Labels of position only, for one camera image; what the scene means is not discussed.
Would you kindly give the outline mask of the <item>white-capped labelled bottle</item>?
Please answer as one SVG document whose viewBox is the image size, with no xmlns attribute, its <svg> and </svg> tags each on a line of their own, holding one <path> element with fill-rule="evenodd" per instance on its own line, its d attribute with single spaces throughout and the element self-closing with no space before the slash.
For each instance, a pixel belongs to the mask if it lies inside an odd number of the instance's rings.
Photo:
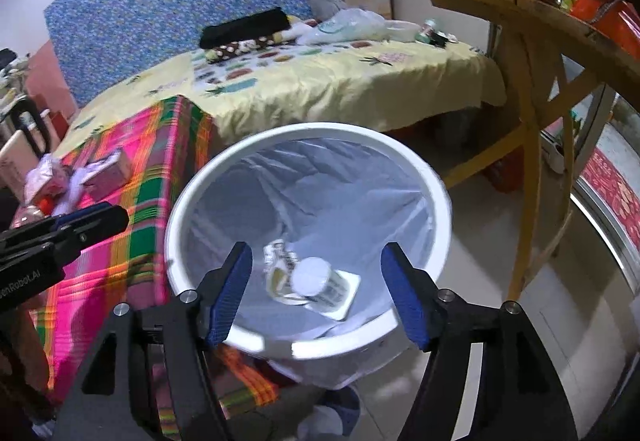
<svg viewBox="0 0 640 441">
<path fill-rule="evenodd" d="M 299 259 L 282 239 L 265 245 L 264 277 L 269 297 L 341 322 L 355 301 L 361 276 L 337 270 L 319 257 Z"/>
</svg>

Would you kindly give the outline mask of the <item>red patterned mat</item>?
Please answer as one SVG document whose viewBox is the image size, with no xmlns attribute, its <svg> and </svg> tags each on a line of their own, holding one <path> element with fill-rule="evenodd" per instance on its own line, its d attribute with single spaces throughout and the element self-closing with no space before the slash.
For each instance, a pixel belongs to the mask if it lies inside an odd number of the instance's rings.
<svg viewBox="0 0 640 441">
<path fill-rule="evenodd" d="M 639 198 L 611 161 L 597 147 L 582 170 L 584 179 L 612 211 L 631 244 L 639 249 Z"/>
</svg>

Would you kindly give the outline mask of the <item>white round trash bin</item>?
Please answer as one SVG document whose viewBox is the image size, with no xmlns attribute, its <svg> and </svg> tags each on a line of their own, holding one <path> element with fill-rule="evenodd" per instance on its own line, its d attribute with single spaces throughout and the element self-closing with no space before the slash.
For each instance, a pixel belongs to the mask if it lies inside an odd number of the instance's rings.
<svg viewBox="0 0 640 441">
<path fill-rule="evenodd" d="M 282 305 L 265 288 L 264 249 L 277 239 L 360 276 L 344 320 Z M 222 265 L 232 246 L 253 251 L 253 274 L 227 341 L 255 357 L 307 361 L 369 346 L 398 326 L 381 274 L 385 245 L 432 277 L 444 268 L 451 205 L 444 183 L 387 135 L 343 123 L 299 123 L 244 138 L 186 184 L 171 211 L 165 261 L 182 293 Z"/>
</svg>

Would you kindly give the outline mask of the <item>white plastic bag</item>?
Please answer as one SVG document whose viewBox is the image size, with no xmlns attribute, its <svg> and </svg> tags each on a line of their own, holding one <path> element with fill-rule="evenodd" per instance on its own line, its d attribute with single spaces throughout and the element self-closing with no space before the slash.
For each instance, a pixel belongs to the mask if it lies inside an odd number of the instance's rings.
<svg viewBox="0 0 640 441">
<path fill-rule="evenodd" d="M 388 31 L 386 19 L 361 8 L 346 8 L 296 38 L 299 45 L 320 45 L 360 40 L 381 41 Z"/>
</svg>

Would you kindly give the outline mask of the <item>black folded cloth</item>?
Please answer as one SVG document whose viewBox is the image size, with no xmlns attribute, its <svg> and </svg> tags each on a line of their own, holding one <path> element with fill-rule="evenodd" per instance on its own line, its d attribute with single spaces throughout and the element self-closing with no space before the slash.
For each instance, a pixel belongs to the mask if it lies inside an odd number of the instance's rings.
<svg viewBox="0 0 640 441">
<path fill-rule="evenodd" d="M 270 8 L 219 25 L 206 26 L 201 32 L 198 46 L 203 50 L 210 50 L 219 45 L 256 39 L 290 28 L 291 23 L 282 8 Z"/>
</svg>

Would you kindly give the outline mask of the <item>yellow pineapple bed sheet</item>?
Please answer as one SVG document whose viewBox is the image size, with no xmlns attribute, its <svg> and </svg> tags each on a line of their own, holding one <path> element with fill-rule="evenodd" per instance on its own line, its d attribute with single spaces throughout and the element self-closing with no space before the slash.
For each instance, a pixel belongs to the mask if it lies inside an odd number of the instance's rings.
<svg viewBox="0 0 640 441">
<path fill-rule="evenodd" d="M 397 130 L 445 112 L 506 104 L 498 65 L 463 42 L 281 44 L 211 64 L 192 51 L 114 84 L 86 105 L 56 151 L 70 153 L 165 98 L 182 95 L 213 117 L 222 141 L 296 122 Z"/>
</svg>

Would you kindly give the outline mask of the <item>polka dot folded cloth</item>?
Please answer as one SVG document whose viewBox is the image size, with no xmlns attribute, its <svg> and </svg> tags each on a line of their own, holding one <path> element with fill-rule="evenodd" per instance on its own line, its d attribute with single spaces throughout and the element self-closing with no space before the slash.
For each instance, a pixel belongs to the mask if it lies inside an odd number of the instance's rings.
<svg viewBox="0 0 640 441">
<path fill-rule="evenodd" d="M 269 36 L 257 37 L 254 39 L 232 41 L 227 44 L 217 45 L 213 49 L 206 50 L 204 57 L 209 64 L 215 64 L 231 60 L 232 58 L 260 51 L 281 44 L 283 41 L 282 34 L 270 34 Z"/>
</svg>

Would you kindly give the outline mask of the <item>red label plastic bottle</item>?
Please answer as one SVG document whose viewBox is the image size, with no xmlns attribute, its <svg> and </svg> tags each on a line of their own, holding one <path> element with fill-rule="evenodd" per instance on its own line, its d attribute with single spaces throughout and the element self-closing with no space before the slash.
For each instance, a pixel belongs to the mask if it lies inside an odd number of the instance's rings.
<svg viewBox="0 0 640 441">
<path fill-rule="evenodd" d="M 53 207 L 54 202 L 49 197 L 40 199 L 35 205 L 21 206 L 16 210 L 10 227 L 17 229 L 17 227 L 46 219 L 51 216 Z"/>
</svg>

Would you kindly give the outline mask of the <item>translucent bin liner bag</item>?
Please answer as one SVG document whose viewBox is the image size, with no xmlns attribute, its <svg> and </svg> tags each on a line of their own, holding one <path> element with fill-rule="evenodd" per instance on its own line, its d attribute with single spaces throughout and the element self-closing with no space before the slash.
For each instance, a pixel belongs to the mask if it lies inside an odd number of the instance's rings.
<svg viewBox="0 0 640 441">
<path fill-rule="evenodd" d="M 346 320 L 269 297 L 262 250 L 278 239 L 299 259 L 319 257 L 361 276 Z M 191 281 L 219 267 L 236 242 L 254 255 L 236 325 L 271 341 L 342 339 L 392 309 L 380 265 L 387 243 L 424 267 L 433 245 L 432 202 L 408 170 L 369 146 L 286 141 L 236 160 L 198 198 L 183 241 Z"/>
</svg>

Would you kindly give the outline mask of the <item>small green jar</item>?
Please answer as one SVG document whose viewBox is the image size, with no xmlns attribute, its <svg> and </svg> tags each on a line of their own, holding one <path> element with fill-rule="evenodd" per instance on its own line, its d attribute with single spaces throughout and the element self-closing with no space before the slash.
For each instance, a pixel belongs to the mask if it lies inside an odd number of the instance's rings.
<svg viewBox="0 0 640 441">
<path fill-rule="evenodd" d="M 435 41 L 437 24 L 433 19 L 425 19 L 420 31 L 416 34 L 416 41 L 432 44 Z"/>
</svg>

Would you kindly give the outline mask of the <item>pink milk carton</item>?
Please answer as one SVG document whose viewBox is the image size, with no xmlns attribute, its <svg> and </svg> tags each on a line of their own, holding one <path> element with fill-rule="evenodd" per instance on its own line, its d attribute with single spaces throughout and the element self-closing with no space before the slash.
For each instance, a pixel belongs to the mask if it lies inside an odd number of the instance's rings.
<svg viewBox="0 0 640 441">
<path fill-rule="evenodd" d="M 131 160 L 122 148 L 118 148 L 86 167 L 81 186 L 92 200 L 100 201 L 125 186 L 132 172 Z"/>
</svg>

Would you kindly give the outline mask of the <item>wooden folding table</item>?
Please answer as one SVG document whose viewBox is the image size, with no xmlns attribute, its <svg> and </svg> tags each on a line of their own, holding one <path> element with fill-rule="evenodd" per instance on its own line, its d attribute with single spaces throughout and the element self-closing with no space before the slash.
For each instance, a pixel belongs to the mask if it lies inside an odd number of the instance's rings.
<svg viewBox="0 0 640 441">
<path fill-rule="evenodd" d="M 518 101 L 520 122 L 502 138 L 445 176 L 454 187 L 520 148 L 523 208 L 518 250 L 506 297 L 516 300 L 559 245 L 572 212 L 563 208 L 559 231 L 538 256 L 532 248 L 542 173 L 541 132 L 601 84 L 639 104 L 639 63 L 611 39 L 560 8 L 539 0 L 431 0 L 438 8 L 484 18 L 501 29 L 496 60 L 504 85 Z"/>
</svg>

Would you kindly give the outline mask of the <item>orange plastic bag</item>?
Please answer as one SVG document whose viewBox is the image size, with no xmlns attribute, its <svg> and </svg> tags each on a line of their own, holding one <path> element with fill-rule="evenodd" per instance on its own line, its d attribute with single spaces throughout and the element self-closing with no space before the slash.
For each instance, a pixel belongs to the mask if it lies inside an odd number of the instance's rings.
<svg viewBox="0 0 640 441">
<path fill-rule="evenodd" d="M 604 34 L 639 60 L 640 22 L 632 4 L 625 0 L 575 0 L 570 15 Z"/>
</svg>

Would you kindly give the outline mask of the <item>pink plaid tablecloth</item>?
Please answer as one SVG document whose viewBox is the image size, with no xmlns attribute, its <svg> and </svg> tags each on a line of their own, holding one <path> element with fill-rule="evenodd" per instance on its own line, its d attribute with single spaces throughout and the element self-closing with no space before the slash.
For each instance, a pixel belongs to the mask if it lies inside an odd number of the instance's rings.
<svg viewBox="0 0 640 441">
<path fill-rule="evenodd" d="M 116 303 L 142 309 L 169 299 L 164 240 L 171 209 L 194 173 L 220 149 L 212 116 L 177 95 L 93 132 L 64 155 L 64 164 L 78 169 L 121 150 L 131 160 L 132 177 L 106 198 L 127 210 L 126 231 L 81 253 L 32 311 L 54 406 L 62 405 Z"/>
</svg>

